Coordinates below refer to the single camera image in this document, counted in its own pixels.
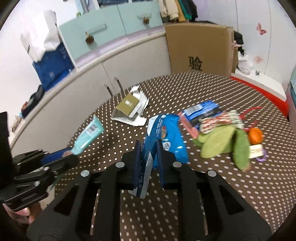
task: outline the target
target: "white wall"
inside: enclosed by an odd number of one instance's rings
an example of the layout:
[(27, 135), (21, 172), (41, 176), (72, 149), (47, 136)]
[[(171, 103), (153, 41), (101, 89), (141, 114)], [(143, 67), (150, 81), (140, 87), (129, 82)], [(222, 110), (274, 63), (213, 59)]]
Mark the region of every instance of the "white wall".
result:
[[(254, 69), (283, 84), (296, 64), (296, 28), (277, 0), (194, 0), (198, 19), (233, 26), (243, 35), (243, 48)], [(256, 29), (261, 23), (267, 33)]]
[(20, 0), (0, 30), (0, 112), (8, 112), (9, 125), (40, 84), (20, 34), (43, 10), (55, 11), (58, 25), (75, 18), (77, 12), (75, 0)]

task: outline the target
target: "silver screw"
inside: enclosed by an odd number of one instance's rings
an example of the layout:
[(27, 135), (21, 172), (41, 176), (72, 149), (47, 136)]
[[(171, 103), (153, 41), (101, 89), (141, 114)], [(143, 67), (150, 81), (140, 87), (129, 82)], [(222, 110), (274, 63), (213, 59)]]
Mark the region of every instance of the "silver screw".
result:
[(209, 170), (207, 172), (207, 174), (210, 176), (210, 177), (215, 177), (217, 175), (217, 173), (214, 171), (214, 170)]
[(174, 167), (181, 167), (181, 166), (182, 166), (182, 163), (180, 163), (179, 161), (175, 161), (175, 162), (173, 163), (173, 166), (174, 166)]
[(122, 161), (116, 162), (115, 166), (118, 168), (124, 167), (124, 162)]
[(89, 170), (83, 170), (80, 175), (83, 176), (83, 177), (87, 177), (89, 175)]

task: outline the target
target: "red butterfly decal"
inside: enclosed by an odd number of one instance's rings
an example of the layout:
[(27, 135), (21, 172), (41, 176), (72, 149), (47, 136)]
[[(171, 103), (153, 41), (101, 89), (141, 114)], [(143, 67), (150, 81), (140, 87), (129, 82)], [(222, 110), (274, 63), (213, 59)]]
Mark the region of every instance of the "red butterfly decal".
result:
[(267, 31), (265, 31), (265, 30), (263, 30), (263, 29), (261, 28), (261, 24), (260, 24), (260, 23), (258, 23), (258, 26), (257, 26), (256, 29), (260, 32), (260, 35), (263, 35), (263, 34), (267, 33)]

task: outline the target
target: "purple ring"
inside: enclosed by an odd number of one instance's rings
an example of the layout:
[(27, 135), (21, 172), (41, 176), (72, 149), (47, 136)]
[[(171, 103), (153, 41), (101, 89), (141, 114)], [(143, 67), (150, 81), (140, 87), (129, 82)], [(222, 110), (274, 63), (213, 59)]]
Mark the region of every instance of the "purple ring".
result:
[(260, 159), (260, 158), (256, 157), (256, 160), (257, 161), (260, 161), (260, 162), (266, 161), (266, 154), (267, 154), (267, 152), (264, 149), (262, 149), (262, 151), (263, 151), (263, 158)]

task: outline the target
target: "brown polka dot tablecloth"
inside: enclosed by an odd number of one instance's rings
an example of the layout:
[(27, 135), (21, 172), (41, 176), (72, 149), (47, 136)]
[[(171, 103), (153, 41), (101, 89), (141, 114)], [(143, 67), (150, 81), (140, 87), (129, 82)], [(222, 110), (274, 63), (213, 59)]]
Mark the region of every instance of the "brown polka dot tablecloth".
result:
[[(203, 172), (216, 170), (276, 231), (294, 207), (296, 178), (295, 135), (280, 110), (247, 85), (198, 72), (150, 79), (141, 83), (139, 89), (149, 97), (149, 105), (143, 113), (143, 117), (148, 119), (158, 114), (178, 114), (207, 100), (218, 103), (223, 110), (237, 110), (238, 113), (262, 107), (249, 112), (244, 121), (245, 127), (257, 121), (257, 127), (264, 132), (263, 146), (267, 151), (267, 160), (252, 161), (252, 167), (247, 172), (238, 170), (229, 154), (201, 158), (200, 148), (193, 144), (182, 124), (179, 127), (187, 146), (190, 167)], [(78, 127), (70, 147), (93, 115), (98, 116), (105, 132), (79, 156), (79, 165), (65, 173), (56, 185), (56, 193), (61, 192), (82, 170), (103, 171), (120, 161), (123, 153), (132, 151), (137, 139), (143, 143), (148, 121), (144, 126), (133, 127), (110, 119), (113, 109), (129, 90), (106, 101)], [(152, 171), (145, 199), (122, 190), (120, 235), (122, 241), (178, 240), (177, 192), (161, 189), (156, 170)]]

